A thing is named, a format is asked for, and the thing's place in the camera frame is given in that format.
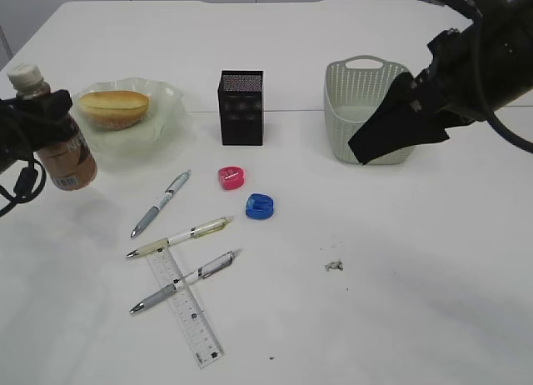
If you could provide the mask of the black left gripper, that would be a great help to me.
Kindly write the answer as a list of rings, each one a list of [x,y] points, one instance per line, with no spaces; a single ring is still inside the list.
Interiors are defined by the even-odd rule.
[[[32,161],[32,151],[73,137],[72,99],[58,90],[34,99],[1,101],[1,173],[17,161]]]

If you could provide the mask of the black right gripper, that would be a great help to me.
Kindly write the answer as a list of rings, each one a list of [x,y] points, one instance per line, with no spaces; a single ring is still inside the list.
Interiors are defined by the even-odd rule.
[[[441,125],[482,121],[478,91],[497,110],[532,89],[532,27],[485,26],[478,56],[475,28],[441,32],[428,43],[430,66],[416,77],[404,72],[348,141],[356,160],[365,165],[402,148],[449,139]]]

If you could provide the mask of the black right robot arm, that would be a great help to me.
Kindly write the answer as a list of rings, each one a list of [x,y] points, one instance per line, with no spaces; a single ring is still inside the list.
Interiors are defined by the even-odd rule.
[[[402,148],[441,143],[448,128],[486,122],[510,144],[531,152],[496,111],[532,89],[532,0],[419,0],[471,20],[464,31],[439,33],[427,45],[431,64],[393,80],[348,145],[360,164]]]

